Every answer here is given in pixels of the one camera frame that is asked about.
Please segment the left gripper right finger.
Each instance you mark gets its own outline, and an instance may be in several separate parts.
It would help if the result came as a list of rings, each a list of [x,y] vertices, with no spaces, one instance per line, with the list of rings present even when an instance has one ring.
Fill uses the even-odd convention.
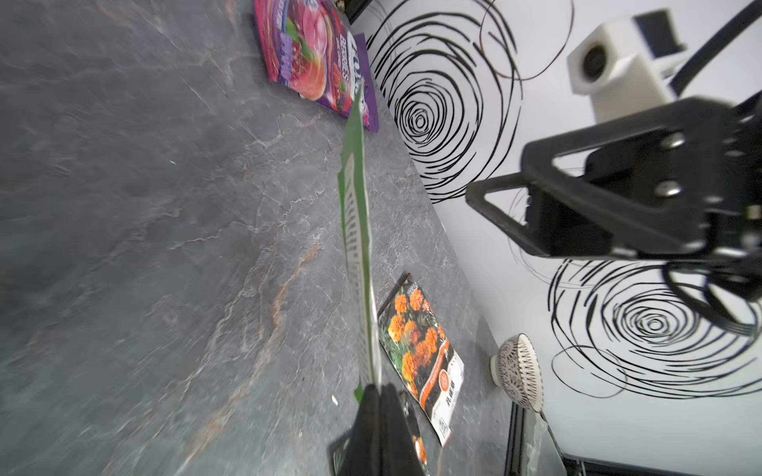
[[[413,438],[395,387],[383,387],[380,401],[380,474],[424,476]]]

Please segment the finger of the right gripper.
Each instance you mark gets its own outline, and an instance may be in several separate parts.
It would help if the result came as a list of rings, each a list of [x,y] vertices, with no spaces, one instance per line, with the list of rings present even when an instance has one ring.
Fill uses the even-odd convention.
[[[519,208],[526,203],[528,183],[518,174],[472,182],[466,188],[466,203],[513,243],[531,256],[549,256],[542,240],[523,220]]]

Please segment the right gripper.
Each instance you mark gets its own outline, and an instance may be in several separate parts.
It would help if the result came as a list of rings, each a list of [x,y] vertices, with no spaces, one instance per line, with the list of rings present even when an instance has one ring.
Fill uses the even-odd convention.
[[[664,261],[761,294],[761,126],[684,99],[529,144],[522,247],[536,256]]]

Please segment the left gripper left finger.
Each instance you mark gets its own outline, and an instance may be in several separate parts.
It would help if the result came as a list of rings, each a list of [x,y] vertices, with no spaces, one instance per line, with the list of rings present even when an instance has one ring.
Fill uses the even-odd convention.
[[[351,430],[335,445],[335,474],[380,475],[380,394],[374,385],[362,395]]]

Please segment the impatiens pink flower packet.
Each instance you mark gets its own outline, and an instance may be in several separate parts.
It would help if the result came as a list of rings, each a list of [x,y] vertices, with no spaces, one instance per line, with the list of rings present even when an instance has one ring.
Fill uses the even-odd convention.
[[[359,401],[367,386],[379,388],[382,381],[371,276],[372,239],[365,178],[363,99],[364,83],[359,83],[344,131],[341,170],[337,176],[349,297],[353,305],[352,315],[357,320],[359,379],[354,394]]]

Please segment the small marigold seed packet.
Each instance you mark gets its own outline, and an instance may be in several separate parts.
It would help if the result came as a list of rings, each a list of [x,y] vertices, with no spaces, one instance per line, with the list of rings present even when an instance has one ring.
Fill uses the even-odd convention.
[[[421,407],[440,444],[447,444],[464,386],[464,361],[411,274],[395,284],[378,324],[381,346],[405,389]]]

